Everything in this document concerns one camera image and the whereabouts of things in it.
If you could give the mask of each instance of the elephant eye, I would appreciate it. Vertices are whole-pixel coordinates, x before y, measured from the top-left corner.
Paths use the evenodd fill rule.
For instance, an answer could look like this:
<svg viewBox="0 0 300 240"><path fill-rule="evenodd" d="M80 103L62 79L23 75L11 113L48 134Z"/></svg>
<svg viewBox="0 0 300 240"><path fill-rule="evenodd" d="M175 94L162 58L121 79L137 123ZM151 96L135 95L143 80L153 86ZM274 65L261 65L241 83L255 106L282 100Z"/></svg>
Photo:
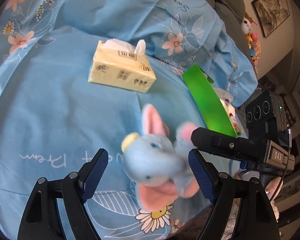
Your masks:
<svg viewBox="0 0 300 240"><path fill-rule="evenodd" d="M150 143L151 147L154 148L154 149L157 149L159 148L159 145L155 144L155 143Z"/></svg>

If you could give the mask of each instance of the blue bed sheet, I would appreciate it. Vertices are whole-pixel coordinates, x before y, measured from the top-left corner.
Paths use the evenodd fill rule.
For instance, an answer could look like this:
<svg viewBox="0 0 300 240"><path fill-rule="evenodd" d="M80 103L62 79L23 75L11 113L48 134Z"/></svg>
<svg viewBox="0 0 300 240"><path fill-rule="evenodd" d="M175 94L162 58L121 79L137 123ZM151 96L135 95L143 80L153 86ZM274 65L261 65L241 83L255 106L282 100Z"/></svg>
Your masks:
<svg viewBox="0 0 300 240"><path fill-rule="evenodd" d="M99 40L145 39L157 80L148 93L88 83ZM120 144L141 133L142 107L153 104L171 130L204 121L180 74L197 63L229 91L234 105L254 91L248 59L205 0L7 0L0 22L0 229L11 240L39 177L61 179L99 148L109 165L86 208L102 239L165 238L208 204L201 193L167 207L158 229L141 221ZM219 171L238 163L203 153ZM60 215L73 239L62 202Z"/></svg>

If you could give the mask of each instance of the blue gripper pad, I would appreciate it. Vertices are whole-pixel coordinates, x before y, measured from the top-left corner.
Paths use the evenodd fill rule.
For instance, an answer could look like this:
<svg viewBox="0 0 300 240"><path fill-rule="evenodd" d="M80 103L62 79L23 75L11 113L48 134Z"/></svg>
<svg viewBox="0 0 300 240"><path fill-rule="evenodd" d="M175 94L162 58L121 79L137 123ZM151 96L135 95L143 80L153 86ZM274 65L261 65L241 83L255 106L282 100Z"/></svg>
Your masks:
<svg viewBox="0 0 300 240"><path fill-rule="evenodd" d="M203 166L202 161L196 155L196 152L194 150L191 150L189 152L188 160L195 179L197 180L200 190L203 193L203 196L210 200L211 203L214 203L216 199L216 196L214 194L214 183L208 175L205 167Z"/></svg>
<svg viewBox="0 0 300 240"><path fill-rule="evenodd" d="M90 169L87 174L82 174L82 203L92 198L100 179L105 171L109 161L108 152L105 149L99 149L93 159L90 161Z"/></svg>

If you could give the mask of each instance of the gray elephant plush toy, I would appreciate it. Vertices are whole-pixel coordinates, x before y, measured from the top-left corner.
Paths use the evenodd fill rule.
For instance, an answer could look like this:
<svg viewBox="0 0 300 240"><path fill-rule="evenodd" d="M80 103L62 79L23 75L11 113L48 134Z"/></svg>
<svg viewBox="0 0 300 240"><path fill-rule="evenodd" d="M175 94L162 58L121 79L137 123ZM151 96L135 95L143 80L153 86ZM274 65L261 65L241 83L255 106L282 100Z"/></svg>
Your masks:
<svg viewBox="0 0 300 240"><path fill-rule="evenodd" d="M172 143L157 110L146 105L142 110L142 128L143 135L131 133L121 144L123 168L136 183L139 206L153 212L179 197L195 195L199 186L190 169L188 153L194 148L191 134L197 127L190 122L180 125Z"/></svg>

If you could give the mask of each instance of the yellow tissue package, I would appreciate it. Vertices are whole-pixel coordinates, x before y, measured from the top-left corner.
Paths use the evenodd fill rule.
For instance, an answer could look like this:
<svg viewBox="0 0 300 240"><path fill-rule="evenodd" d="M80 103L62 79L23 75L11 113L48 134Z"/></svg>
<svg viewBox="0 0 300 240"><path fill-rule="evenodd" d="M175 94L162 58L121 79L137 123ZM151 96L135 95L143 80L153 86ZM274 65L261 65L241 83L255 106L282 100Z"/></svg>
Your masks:
<svg viewBox="0 0 300 240"><path fill-rule="evenodd" d="M88 82L146 93L156 80L145 55L104 49L99 41Z"/></svg>

